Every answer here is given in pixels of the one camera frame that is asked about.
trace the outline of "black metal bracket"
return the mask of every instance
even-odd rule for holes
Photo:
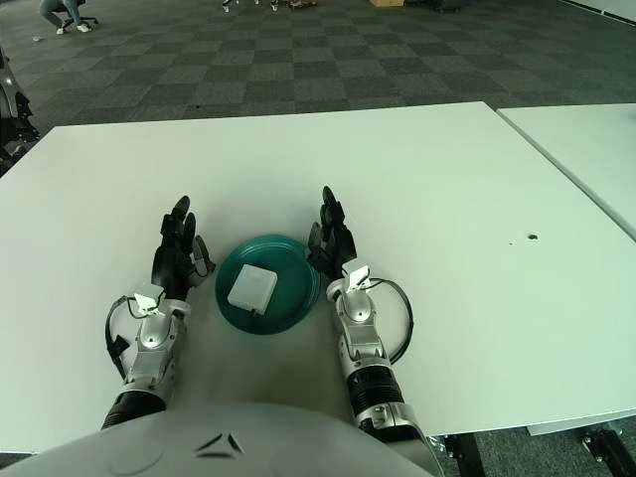
[[[636,463],[614,430],[587,429],[582,443],[596,462],[607,464],[614,477],[636,477]]]
[[[474,434],[446,435],[444,445],[446,455],[457,459],[461,477],[486,477]]]

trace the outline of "checkered carpet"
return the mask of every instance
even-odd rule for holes
[[[485,100],[636,101],[636,30],[557,0],[473,0],[460,13],[319,0],[87,0],[100,25],[56,37],[37,0],[0,5],[0,42],[54,125]],[[44,37],[35,43],[34,35]]]

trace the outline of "black wire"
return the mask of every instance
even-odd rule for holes
[[[408,330],[406,331],[406,337],[404,338],[404,341],[402,341],[401,345],[399,345],[399,348],[397,348],[396,351],[389,357],[389,361],[391,362],[392,365],[394,365],[395,363],[398,362],[398,360],[402,356],[404,356],[404,353],[406,353],[406,350],[408,349],[408,345],[410,344],[410,339],[413,336],[413,326],[414,326],[413,309],[410,306],[410,301],[408,301],[408,297],[406,296],[406,293],[404,293],[404,290],[402,290],[397,283],[395,283],[392,280],[386,280],[384,278],[371,278],[371,281],[373,281],[374,284],[367,286],[366,288],[363,288],[363,289],[369,290],[375,286],[386,283],[388,286],[390,286],[393,290],[397,292],[399,297],[404,302],[404,306],[406,307],[406,312],[408,313]]]
[[[121,305],[123,304],[124,301],[127,301],[128,297],[126,295],[123,295],[119,298],[117,298],[112,305],[110,306],[110,311],[108,311],[108,316],[106,317],[106,326],[105,326],[105,330],[104,330],[104,334],[105,334],[105,338],[106,338],[106,350],[108,350],[108,354],[110,354],[110,348],[112,347],[113,341],[112,341],[112,335],[110,334],[110,317],[112,316],[112,314],[114,313],[114,311]],[[119,371],[119,375],[121,376],[121,378],[123,380],[126,379],[126,375],[123,372],[123,365],[121,364],[121,360],[119,359],[119,357],[117,357],[116,359],[113,358],[112,359],[112,364],[115,365],[115,367],[117,368],[117,370]]]

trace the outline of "white box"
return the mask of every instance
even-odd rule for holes
[[[243,265],[228,295],[228,301],[233,306],[263,315],[277,279],[278,276],[273,271]]]

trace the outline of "teal plate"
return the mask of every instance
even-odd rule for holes
[[[269,305],[262,316],[252,317],[231,305],[228,295],[245,264],[275,271],[278,275]],[[217,302],[221,313],[240,330],[255,335],[285,331],[302,320],[316,303],[321,275],[305,259],[305,246],[285,236],[254,238],[235,249],[217,276]]]

